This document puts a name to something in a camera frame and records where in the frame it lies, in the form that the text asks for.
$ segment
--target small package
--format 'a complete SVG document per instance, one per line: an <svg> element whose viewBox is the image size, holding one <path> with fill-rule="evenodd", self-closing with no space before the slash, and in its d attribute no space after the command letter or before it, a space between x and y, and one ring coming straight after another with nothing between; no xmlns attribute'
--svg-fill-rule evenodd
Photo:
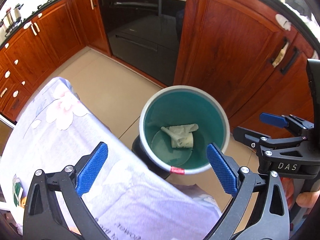
<svg viewBox="0 0 320 240"><path fill-rule="evenodd" d="M23 188L22 188L21 181L16 175L14 175L12 179L12 194L13 194L13 202L16 207L17 206L22 207L21 205L22 192L23 192Z"/></svg>

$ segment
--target beige tile floor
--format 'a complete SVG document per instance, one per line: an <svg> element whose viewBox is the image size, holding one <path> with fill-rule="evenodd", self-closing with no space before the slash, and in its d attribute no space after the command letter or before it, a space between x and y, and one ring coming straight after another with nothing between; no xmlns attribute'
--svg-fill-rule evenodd
<svg viewBox="0 0 320 240"><path fill-rule="evenodd" d="M143 106L160 90L152 82L89 48L78 52L59 67L39 90L55 76L68 79L80 100L130 149L139 134L139 118ZM246 165L257 172L259 162L255 153L232 137L225 154L232 156L240 166ZM167 181L199 185L216 199L221 210L230 201L230 195L224 193L213 170L188 176L172 174ZM238 231L245 227L256 197L256 194L252 195Z"/></svg>

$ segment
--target cabinet door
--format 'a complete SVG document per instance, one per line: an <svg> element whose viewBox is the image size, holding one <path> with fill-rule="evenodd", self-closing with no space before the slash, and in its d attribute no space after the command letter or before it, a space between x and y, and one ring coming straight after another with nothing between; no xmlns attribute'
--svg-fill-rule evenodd
<svg viewBox="0 0 320 240"><path fill-rule="evenodd" d="M81 32L84 34L85 43L111 56L109 44L104 31L98 0L72 0Z"/></svg>
<svg viewBox="0 0 320 240"><path fill-rule="evenodd" d="M34 28L58 67L84 45L76 32L71 17L71 0L62 0L32 19Z"/></svg>
<svg viewBox="0 0 320 240"><path fill-rule="evenodd" d="M4 107L2 114L11 121L15 121L30 96L31 94L25 87L19 84L16 90L10 95L9 101Z"/></svg>
<svg viewBox="0 0 320 240"><path fill-rule="evenodd" d="M4 77L5 72L7 71L7 68L5 67L5 63L3 62L4 54L0 52L0 84L1 80Z"/></svg>
<svg viewBox="0 0 320 240"><path fill-rule="evenodd" d="M17 78L10 73L7 75L4 75L4 77L1 79L0 84L0 111L2 111L7 104L10 96L13 94L15 89L17 88L19 84L19 81Z"/></svg>
<svg viewBox="0 0 320 240"><path fill-rule="evenodd" d="M297 33L282 29L275 16L258 0L187 0L174 84L206 91L231 117Z"/></svg>
<svg viewBox="0 0 320 240"><path fill-rule="evenodd" d="M293 114L313 122L313 103L306 73L307 59L312 51L303 37L298 35L283 60L284 67L277 67L255 95L229 119L231 128L242 126L272 138L289 136L286 129L260 122L262 112Z"/></svg>
<svg viewBox="0 0 320 240"><path fill-rule="evenodd" d="M31 27L34 28L32 25L27 29L21 28L10 40L4 54L12 66L14 75L20 82L25 81L25 87L33 93L54 71L55 64Z"/></svg>

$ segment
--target red label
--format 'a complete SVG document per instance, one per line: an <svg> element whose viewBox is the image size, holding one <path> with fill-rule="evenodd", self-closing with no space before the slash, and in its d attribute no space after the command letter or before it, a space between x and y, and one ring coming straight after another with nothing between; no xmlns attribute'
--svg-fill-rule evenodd
<svg viewBox="0 0 320 240"><path fill-rule="evenodd" d="M184 169L171 166L170 173L184 174Z"/></svg>

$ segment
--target built-in oven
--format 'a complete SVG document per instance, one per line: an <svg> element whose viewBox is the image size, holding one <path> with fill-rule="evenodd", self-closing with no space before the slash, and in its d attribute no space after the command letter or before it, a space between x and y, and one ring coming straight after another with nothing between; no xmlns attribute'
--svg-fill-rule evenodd
<svg viewBox="0 0 320 240"><path fill-rule="evenodd" d="M15 127L15 124L7 120L3 115L0 114L0 160L4 151L5 145Z"/></svg>
<svg viewBox="0 0 320 240"><path fill-rule="evenodd" d="M99 0L112 54L173 84L186 0Z"/></svg>

